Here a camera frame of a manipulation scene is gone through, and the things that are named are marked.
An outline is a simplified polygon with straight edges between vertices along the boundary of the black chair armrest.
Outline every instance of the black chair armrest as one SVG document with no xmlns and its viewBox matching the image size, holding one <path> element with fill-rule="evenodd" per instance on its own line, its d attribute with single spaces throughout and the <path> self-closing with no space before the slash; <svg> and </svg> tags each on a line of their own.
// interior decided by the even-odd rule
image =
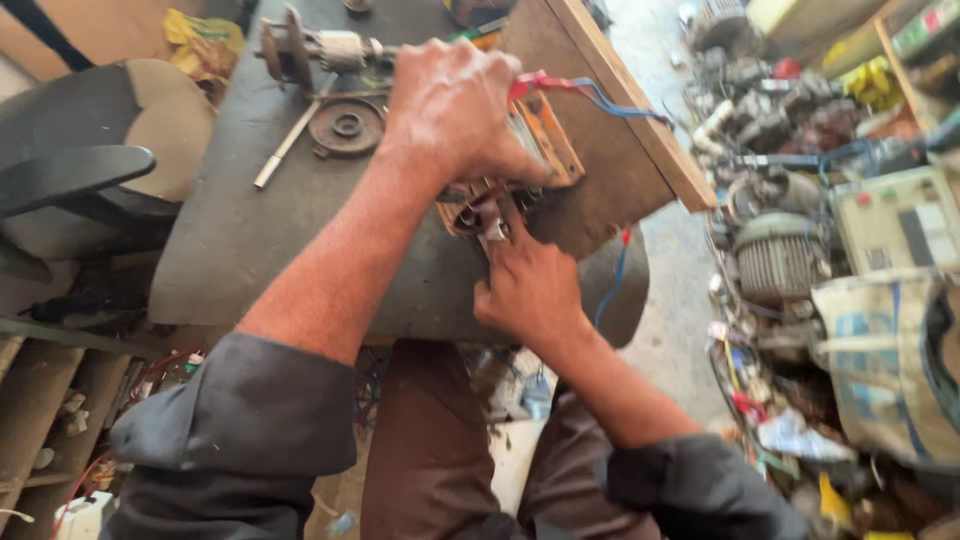
<svg viewBox="0 0 960 540">
<path fill-rule="evenodd" d="M 156 160 L 138 146 L 90 146 L 21 161 L 0 171 L 0 219 L 58 205 L 154 170 Z"/>
</svg>

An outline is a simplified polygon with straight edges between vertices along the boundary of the plastic bag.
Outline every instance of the plastic bag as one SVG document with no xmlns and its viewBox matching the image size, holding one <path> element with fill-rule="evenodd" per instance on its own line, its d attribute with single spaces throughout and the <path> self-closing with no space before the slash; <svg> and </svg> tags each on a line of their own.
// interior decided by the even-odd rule
<svg viewBox="0 0 960 540">
<path fill-rule="evenodd" d="M 180 46 L 170 63 L 203 88 L 211 103 L 219 103 L 246 44 L 240 27 L 225 19 L 201 19 L 167 10 L 163 32 L 168 41 Z"/>
</svg>

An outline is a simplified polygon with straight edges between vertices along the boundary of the floor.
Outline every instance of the floor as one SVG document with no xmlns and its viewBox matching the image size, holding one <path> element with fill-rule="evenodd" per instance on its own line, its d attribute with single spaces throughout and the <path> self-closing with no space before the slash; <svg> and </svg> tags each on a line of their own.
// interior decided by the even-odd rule
<svg viewBox="0 0 960 540">
<path fill-rule="evenodd" d="M 684 113 L 681 91 L 689 72 L 670 55 L 689 60 L 677 11 L 688 0 L 607 0 L 614 50 L 658 110 Z M 683 133 L 678 130 L 681 143 Z M 707 294 L 714 273 L 704 218 L 672 203 L 640 222 L 650 262 L 650 296 L 633 342 L 622 355 L 694 418 L 710 425 L 727 408 L 706 362 L 707 325 L 718 315 Z"/>
</svg>

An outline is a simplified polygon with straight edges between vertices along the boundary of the dark gray shirt sleeve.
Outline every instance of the dark gray shirt sleeve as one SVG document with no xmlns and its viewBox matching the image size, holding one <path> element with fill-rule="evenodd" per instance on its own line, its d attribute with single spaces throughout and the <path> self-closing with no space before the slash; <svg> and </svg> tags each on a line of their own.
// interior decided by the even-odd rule
<svg viewBox="0 0 960 540">
<path fill-rule="evenodd" d="M 315 477 L 356 461 L 352 368 L 243 333 L 190 382 L 132 407 L 113 452 L 135 464 L 102 538 L 300 538 Z"/>
<path fill-rule="evenodd" d="M 807 537 L 803 516 L 716 435 L 614 450 L 602 478 L 613 501 L 652 513 L 668 538 Z"/>
</svg>

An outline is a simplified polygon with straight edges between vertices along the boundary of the right hand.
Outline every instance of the right hand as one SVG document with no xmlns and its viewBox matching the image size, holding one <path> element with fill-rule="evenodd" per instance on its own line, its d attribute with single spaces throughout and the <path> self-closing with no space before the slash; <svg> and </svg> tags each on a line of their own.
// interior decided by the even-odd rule
<svg viewBox="0 0 960 540">
<path fill-rule="evenodd" d="M 403 45 L 381 148 L 400 146 L 437 169 L 436 192 L 454 180 L 484 176 L 546 184 L 553 170 L 531 156 L 507 124 L 507 94 L 521 72 L 516 57 L 480 52 L 462 38 Z"/>
<path fill-rule="evenodd" d="M 490 281 L 474 286 L 474 316 L 538 355 L 584 331 L 593 332 L 580 305 L 576 260 L 556 244 L 537 242 L 512 199 L 501 209 L 510 224 L 510 239 L 489 244 Z"/>
</svg>

